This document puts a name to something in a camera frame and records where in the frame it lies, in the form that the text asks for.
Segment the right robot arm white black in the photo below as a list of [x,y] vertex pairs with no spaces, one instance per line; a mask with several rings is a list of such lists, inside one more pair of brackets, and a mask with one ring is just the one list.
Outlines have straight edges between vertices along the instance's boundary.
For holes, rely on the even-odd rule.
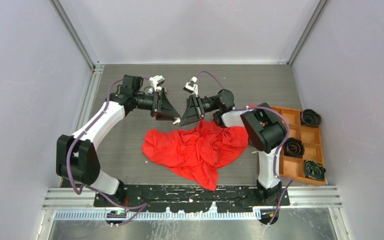
[[252,146],[258,152],[257,198],[261,204],[271,205],[282,191],[278,174],[279,158],[283,140],[289,135],[279,114],[267,103],[235,108],[233,93],[222,89],[214,96],[199,97],[192,94],[186,101],[186,110],[179,125],[198,122],[206,113],[212,113],[219,127],[245,128]]

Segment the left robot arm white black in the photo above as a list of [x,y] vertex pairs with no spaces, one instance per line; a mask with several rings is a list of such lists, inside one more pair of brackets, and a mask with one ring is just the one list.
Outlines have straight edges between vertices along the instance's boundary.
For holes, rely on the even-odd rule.
[[56,143],[56,174],[76,183],[88,186],[106,194],[106,200],[113,206],[121,206],[126,200],[124,184],[105,173],[100,165],[97,149],[110,132],[134,109],[146,110],[158,121],[175,122],[179,113],[169,102],[162,87],[165,79],[161,75],[149,78],[150,92],[142,91],[145,79],[140,76],[124,75],[114,82],[100,110],[79,130],[71,135],[61,135]]

